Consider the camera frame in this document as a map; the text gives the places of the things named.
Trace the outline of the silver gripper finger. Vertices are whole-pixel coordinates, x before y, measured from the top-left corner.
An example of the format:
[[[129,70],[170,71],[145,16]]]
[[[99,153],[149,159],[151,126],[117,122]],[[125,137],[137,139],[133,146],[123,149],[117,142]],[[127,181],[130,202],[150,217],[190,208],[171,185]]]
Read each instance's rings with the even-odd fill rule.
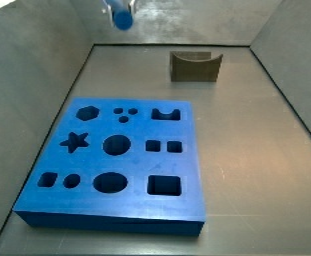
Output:
[[[129,8],[130,8],[131,14],[135,14],[135,3],[137,3],[137,0],[131,0],[129,3]]]
[[[102,0],[105,4],[106,13],[109,14],[110,24],[114,27],[114,11],[113,11],[113,0]]]

